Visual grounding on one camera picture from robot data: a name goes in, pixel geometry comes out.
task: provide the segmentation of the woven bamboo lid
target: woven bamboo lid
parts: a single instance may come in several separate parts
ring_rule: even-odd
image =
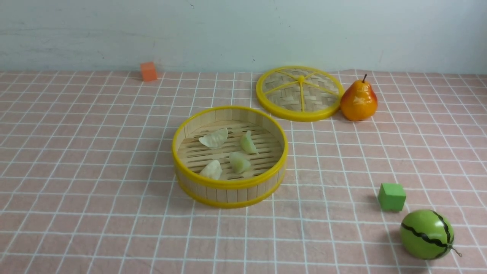
[[[329,118],[340,109],[344,90],[326,72],[285,66],[262,75],[256,92],[259,103],[271,114],[291,121],[313,122]]]

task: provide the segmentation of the steamer basket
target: steamer basket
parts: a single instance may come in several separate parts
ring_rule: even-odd
[[[340,109],[344,92],[332,75],[302,66],[271,70],[259,78],[256,86],[257,99],[264,109],[298,122],[329,118]]]
[[[209,149],[198,138],[221,128],[228,139],[219,149]],[[258,154],[246,155],[249,171],[233,173],[228,156],[240,151],[240,137],[252,131]],[[220,208],[239,208],[269,197],[281,184],[288,154],[286,135],[281,126],[262,111],[242,106],[222,106],[204,110],[186,120],[176,131],[172,156],[178,183],[196,201]],[[219,180],[200,176],[212,160],[219,160],[223,173]]]

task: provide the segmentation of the watermelon stem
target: watermelon stem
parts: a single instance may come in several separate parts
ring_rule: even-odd
[[[456,250],[453,246],[450,246],[450,249],[453,249],[453,251],[455,251],[457,253],[457,255],[459,255],[460,257],[463,256],[463,254],[461,254],[460,252],[458,252],[458,250]]]

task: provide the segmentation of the watermelon stripe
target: watermelon stripe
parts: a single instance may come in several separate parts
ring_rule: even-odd
[[[433,214],[435,214],[438,219],[440,220],[440,222],[443,224],[443,228],[445,229],[445,233],[447,234],[447,243],[450,244],[450,238],[451,238],[451,235],[450,235],[450,230],[448,229],[448,225],[445,223],[445,220],[443,219],[443,217],[441,217],[438,213],[436,213],[435,211],[433,211]]]
[[[441,256],[443,256],[443,255],[444,255],[444,254],[445,254],[447,251],[448,251],[448,247],[445,247],[445,250],[443,250],[443,252],[442,252],[442,253],[440,253],[440,254],[438,254],[438,255],[436,255],[436,256],[435,256],[435,259],[440,258],[440,257],[441,257]]]
[[[439,247],[442,247],[442,248],[446,248],[448,245],[447,244],[444,244],[443,242],[441,242],[439,239],[430,239],[428,237],[428,235],[426,235],[425,233],[422,233],[422,232],[417,232],[414,228],[410,227],[410,226],[407,226],[406,224],[404,223],[401,223],[401,226],[405,229],[405,230],[409,230],[411,231],[411,233],[416,236],[416,237],[420,237],[421,239],[423,239],[423,241],[429,243],[429,244],[434,244],[436,246],[439,246]]]

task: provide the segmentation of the yellow rim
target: yellow rim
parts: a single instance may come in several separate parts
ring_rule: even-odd
[[[296,79],[296,81],[294,81],[292,83],[288,83],[288,84],[293,84],[293,83],[299,83],[300,84],[300,89],[301,89],[301,103],[304,104],[304,100],[303,100],[304,94],[302,92],[302,85],[303,85],[302,80],[298,80],[296,76],[289,75],[289,74],[284,73],[284,72],[280,72],[280,70],[283,70],[283,69],[292,69],[292,68],[314,71],[314,73],[311,73],[311,74],[307,75],[304,78],[304,80],[306,78],[310,77],[311,75],[318,74],[318,73],[319,74],[323,74],[326,77],[328,77],[329,79],[331,79],[331,81],[338,88],[338,96],[337,96],[338,97],[338,100],[336,100],[336,102],[333,105],[331,105],[330,107],[328,107],[328,108],[326,108],[324,110],[315,111],[315,112],[296,112],[296,111],[290,111],[290,110],[284,109],[284,108],[282,108],[280,106],[277,106],[273,102],[269,101],[269,99],[267,99],[266,94],[269,93],[269,92],[271,92],[271,91],[274,91],[274,90],[268,91],[266,93],[263,92],[262,91],[262,83],[264,82],[264,80],[269,75],[271,75],[273,73],[279,72],[281,74],[285,74],[285,75],[287,75],[287,76],[289,76],[291,78]],[[314,87],[317,87],[319,89],[322,89],[325,92],[330,93],[329,90],[326,90],[326,89],[323,89],[321,87],[318,87],[318,86],[316,86],[316,85],[314,85],[312,83],[305,82],[305,84],[311,85],[311,86],[314,86]],[[343,96],[343,93],[344,92],[345,92],[345,90],[343,89],[343,86],[341,85],[341,83],[335,77],[333,77],[332,75],[330,75],[330,74],[328,74],[328,73],[326,73],[324,71],[315,69],[315,68],[304,67],[304,66],[284,66],[284,67],[279,67],[279,68],[270,70],[270,71],[264,73],[259,78],[259,80],[257,81],[257,87],[256,87],[257,100],[259,101],[259,103],[262,105],[262,107],[264,109],[266,109],[268,112],[270,112],[271,114],[273,114],[273,115],[275,115],[275,116],[277,116],[279,118],[286,119],[286,120],[291,120],[291,121],[297,121],[297,122],[313,122],[313,121],[319,121],[319,120],[323,120],[323,119],[326,119],[326,118],[331,117],[332,115],[334,115],[340,109],[340,99]]]
[[[212,200],[208,200],[205,198],[202,198],[195,193],[191,192],[185,185],[181,183],[181,181],[178,179],[178,185],[179,187],[191,198],[195,199],[196,201],[208,205],[208,206],[213,206],[213,207],[219,207],[219,208],[226,208],[226,209],[232,209],[232,208],[241,208],[241,207],[247,207],[251,205],[255,205],[265,199],[267,199],[269,196],[271,196],[281,185],[282,181],[284,180],[284,175],[282,175],[276,185],[272,187],[266,194],[257,197],[253,200],[250,201],[245,201],[245,202],[238,202],[238,203],[222,203],[222,202],[215,202]]]
[[[179,135],[181,130],[184,130],[184,126],[186,126],[193,119],[195,119],[201,115],[204,115],[208,112],[213,112],[213,111],[220,110],[220,109],[229,109],[229,108],[241,109],[241,110],[245,110],[245,111],[255,112],[255,113],[262,115],[262,116],[266,117],[267,119],[269,119],[279,129],[279,132],[281,133],[282,138],[284,139],[283,153],[282,153],[282,156],[280,157],[279,161],[272,168],[270,168],[268,171],[266,171],[266,172],[264,172],[258,176],[251,177],[248,179],[240,179],[240,180],[235,180],[235,181],[231,181],[231,182],[219,181],[219,180],[213,180],[210,178],[206,178],[206,177],[203,177],[197,173],[194,173],[186,165],[184,165],[182,163],[182,161],[179,159],[179,157],[177,155],[177,149],[176,149],[176,136]],[[251,109],[249,107],[244,107],[244,106],[220,106],[220,107],[214,107],[214,108],[210,108],[207,110],[203,110],[203,111],[193,115],[192,117],[190,117],[186,121],[184,121],[179,126],[179,128],[176,130],[176,133],[174,134],[174,138],[172,139],[172,158],[174,159],[174,168],[178,169],[185,176],[187,176],[190,180],[197,182],[200,185],[203,185],[206,187],[211,187],[211,188],[225,189],[225,190],[249,188],[249,187],[253,187],[253,186],[256,186],[258,184],[261,184],[262,182],[268,180],[275,173],[279,172],[279,170],[281,169],[281,167],[283,165],[285,165],[286,160],[287,160],[288,150],[289,150],[289,146],[287,143],[287,137],[286,137],[286,134],[284,133],[284,130],[279,125],[279,123],[277,123],[277,121],[274,120],[270,115],[268,115],[268,114],[266,114],[260,110]]]

